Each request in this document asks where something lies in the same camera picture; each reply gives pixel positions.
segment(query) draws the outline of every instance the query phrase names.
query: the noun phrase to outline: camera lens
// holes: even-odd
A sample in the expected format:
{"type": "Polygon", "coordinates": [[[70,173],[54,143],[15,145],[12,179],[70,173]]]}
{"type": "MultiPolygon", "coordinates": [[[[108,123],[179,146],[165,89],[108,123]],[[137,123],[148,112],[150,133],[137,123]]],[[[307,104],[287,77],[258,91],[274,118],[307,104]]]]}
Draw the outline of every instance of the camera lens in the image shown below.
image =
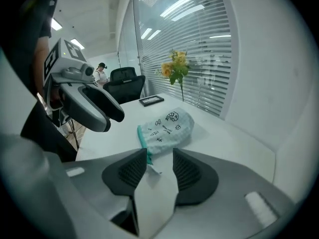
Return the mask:
{"type": "Polygon", "coordinates": [[[90,76],[93,74],[93,68],[92,67],[88,67],[86,70],[85,70],[85,74],[87,76],[90,76]]]}

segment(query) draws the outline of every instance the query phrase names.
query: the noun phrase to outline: black pants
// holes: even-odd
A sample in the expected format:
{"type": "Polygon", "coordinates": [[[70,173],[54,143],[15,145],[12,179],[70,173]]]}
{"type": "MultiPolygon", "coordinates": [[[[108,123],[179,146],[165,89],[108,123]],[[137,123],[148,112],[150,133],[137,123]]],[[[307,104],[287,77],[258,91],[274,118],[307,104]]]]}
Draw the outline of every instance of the black pants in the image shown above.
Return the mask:
{"type": "Polygon", "coordinates": [[[21,136],[36,142],[44,151],[58,154],[62,162],[75,161],[76,150],[46,117],[39,100],[30,113],[21,136]]]}

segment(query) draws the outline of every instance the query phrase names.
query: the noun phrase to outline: window blind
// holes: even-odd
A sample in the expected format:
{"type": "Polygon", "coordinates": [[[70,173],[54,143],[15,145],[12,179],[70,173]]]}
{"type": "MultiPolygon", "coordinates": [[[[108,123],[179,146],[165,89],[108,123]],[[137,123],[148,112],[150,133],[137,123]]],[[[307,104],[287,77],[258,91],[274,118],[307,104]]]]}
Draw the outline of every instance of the window blind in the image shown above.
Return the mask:
{"type": "Polygon", "coordinates": [[[146,95],[181,99],[176,82],[155,74],[169,51],[187,51],[184,101],[219,116],[231,70],[231,33],[223,0],[134,0],[135,26],[146,95]]]}

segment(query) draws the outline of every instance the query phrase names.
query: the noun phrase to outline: white table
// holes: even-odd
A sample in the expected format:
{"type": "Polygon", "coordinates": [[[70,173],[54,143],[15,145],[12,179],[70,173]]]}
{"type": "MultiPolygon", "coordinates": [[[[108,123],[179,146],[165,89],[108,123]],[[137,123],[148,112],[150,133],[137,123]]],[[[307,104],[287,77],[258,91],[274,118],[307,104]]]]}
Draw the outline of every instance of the white table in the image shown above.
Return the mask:
{"type": "MultiPolygon", "coordinates": [[[[110,156],[141,148],[137,135],[138,125],[181,107],[195,121],[191,140],[183,144],[182,148],[245,165],[266,180],[273,181],[275,154],[262,143],[195,106],[166,94],[159,96],[165,101],[148,107],[143,107],[138,100],[121,105],[125,118],[121,123],[112,120],[108,132],[100,133],[86,129],[76,160],[110,156]]],[[[160,157],[154,159],[154,165],[156,166],[160,160],[160,157]]]]}
{"type": "MultiPolygon", "coordinates": [[[[181,107],[193,117],[195,125],[190,140],[180,147],[243,164],[272,182],[275,154],[270,149],[195,106],[166,94],[159,96],[165,101],[148,107],[143,107],[138,100],[121,105],[125,118],[121,123],[112,121],[109,132],[97,133],[86,129],[76,160],[100,158],[141,148],[138,125],[181,107]]],[[[134,194],[140,238],[143,239],[152,238],[168,222],[174,213],[178,194],[172,170],[172,150],[153,156],[152,161],[162,174],[155,174],[152,170],[145,173],[134,194]]]]}

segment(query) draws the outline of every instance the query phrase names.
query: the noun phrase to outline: ceiling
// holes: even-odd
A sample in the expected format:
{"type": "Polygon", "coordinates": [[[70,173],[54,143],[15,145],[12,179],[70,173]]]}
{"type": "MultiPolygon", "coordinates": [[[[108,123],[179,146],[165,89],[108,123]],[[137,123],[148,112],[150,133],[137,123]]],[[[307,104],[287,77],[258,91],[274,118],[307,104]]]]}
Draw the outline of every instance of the ceiling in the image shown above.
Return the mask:
{"type": "Polygon", "coordinates": [[[116,52],[115,24],[119,0],[58,0],[54,18],[62,25],[52,30],[50,42],[76,38],[87,58],[116,52]]]}

